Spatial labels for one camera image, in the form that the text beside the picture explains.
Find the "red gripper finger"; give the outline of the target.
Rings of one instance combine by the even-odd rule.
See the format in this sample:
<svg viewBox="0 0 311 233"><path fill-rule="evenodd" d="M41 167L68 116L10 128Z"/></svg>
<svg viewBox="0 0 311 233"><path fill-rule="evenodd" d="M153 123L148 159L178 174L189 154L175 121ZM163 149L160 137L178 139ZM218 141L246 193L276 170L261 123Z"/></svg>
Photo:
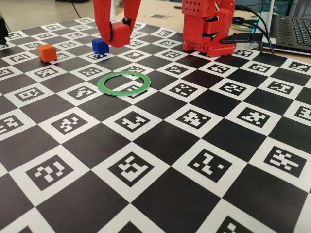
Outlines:
<svg viewBox="0 0 311 233"><path fill-rule="evenodd" d="M140 3L141 0L124 0L124 18L122 22L123 24L129 26L130 34L134 29Z"/></svg>
<svg viewBox="0 0 311 233"><path fill-rule="evenodd" d="M110 22L111 0L94 0L95 23L103 41L109 45L113 42L112 23Z"/></svg>

